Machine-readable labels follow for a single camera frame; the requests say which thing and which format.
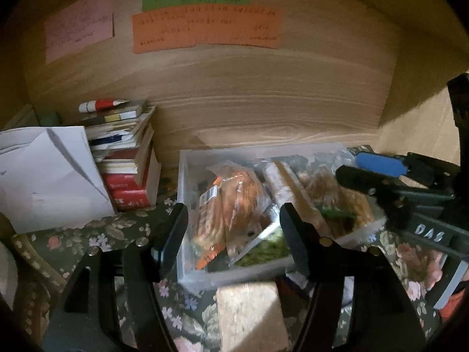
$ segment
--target red and white tube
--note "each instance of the red and white tube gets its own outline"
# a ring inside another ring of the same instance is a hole
[[[109,108],[113,108],[118,106],[119,104],[126,103],[128,100],[122,99],[98,99],[98,100],[90,100],[89,102],[81,103],[78,106],[79,112],[95,112],[101,110],[107,110]]]

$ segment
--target stack of books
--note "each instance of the stack of books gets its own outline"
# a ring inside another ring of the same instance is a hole
[[[118,210],[156,204],[161,164],[152,146],[155,107],[131,101],[84,116],[93,158]]]

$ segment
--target clear plastic bin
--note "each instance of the clear plastic bin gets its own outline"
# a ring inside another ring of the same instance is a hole
[[[271,146],[252,146],[217,150],[182,150],[179,159],[178,202],[189,209],[189,226],[177,256],[178,282],[189,292],[198,293],[203,290],[215,290],[230,284],[268,279],[284,274],[294,268],[292,257],[274,260],[250,267],[238,267],[226,271],[208,272],[196,270],[196,256],[189,236],[190,229],[198,217],[198,202],[205,188],[199,189],[203,182],[213,180],[214,175],[207,167],[231,160],[241,165],[250,166],[256,159],[299,155],[308,159],[309,163],[325,164],[335,170],[343,164],[354,165],[355,158],[341,143],[325,144],[285,144]],[[351,234],[336,239],[345,247],[356,247],[367,241],[384,224],[383,211],[369,198],[375,212],[376,221]]]

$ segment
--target pink sticky note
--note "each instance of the pink sticky note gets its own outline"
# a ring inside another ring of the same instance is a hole
[[[45,62],[112,36],[111,0],[78,0],[45,22]]]

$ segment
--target orange label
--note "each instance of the orange label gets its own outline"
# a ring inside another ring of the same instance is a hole
[[[258,5],[198,4],[132,16],[134,53],[198,43],[278,48],[282,12]]]
[[[196,262],[196,269],[202,270],[207,264],[214,260],[215,257],[218,255],[219,252],[223,251],[225,248],[224,243],[217,243],[216,245],[212,246],[212,250],[206,251],[203,255],[197,260]]]

